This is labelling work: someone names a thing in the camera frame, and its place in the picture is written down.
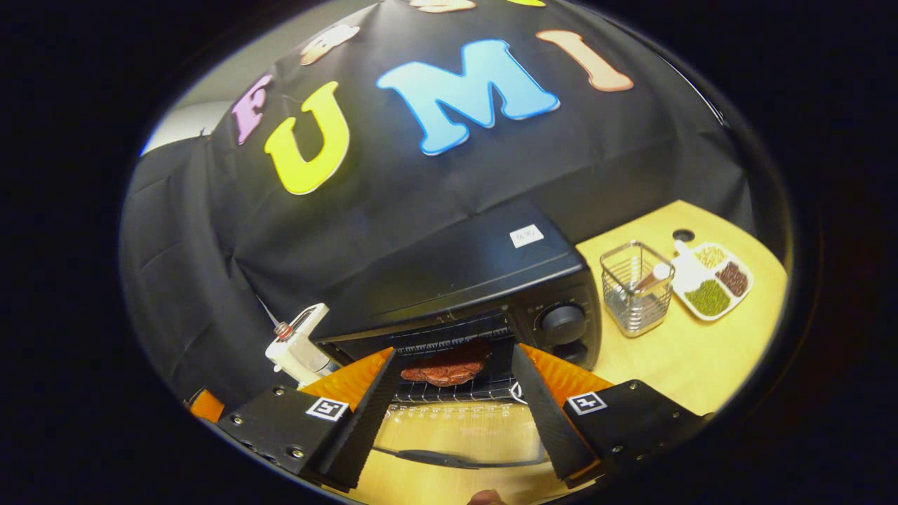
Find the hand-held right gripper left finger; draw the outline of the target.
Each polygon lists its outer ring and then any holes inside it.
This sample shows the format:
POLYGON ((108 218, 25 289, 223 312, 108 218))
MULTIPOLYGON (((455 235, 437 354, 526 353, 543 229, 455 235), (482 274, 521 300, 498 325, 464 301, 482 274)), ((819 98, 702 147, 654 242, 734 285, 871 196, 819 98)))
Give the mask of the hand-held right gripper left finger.
POLYGON ((272 386, 216 429, 238 450, 315 485, 354 489, 401 378, 382 349, 304 389, 272 386))

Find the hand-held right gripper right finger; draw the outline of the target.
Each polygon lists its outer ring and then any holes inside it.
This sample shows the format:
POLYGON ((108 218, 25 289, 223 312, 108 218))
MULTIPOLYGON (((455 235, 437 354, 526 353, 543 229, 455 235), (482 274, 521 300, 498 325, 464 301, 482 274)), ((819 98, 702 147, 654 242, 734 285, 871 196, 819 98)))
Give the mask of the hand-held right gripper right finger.
POLYGON ((606 485, 637 473, 695 437, 706 418, 647 383, 611 384, 516 343, 512 371, 559 480, 606 485))

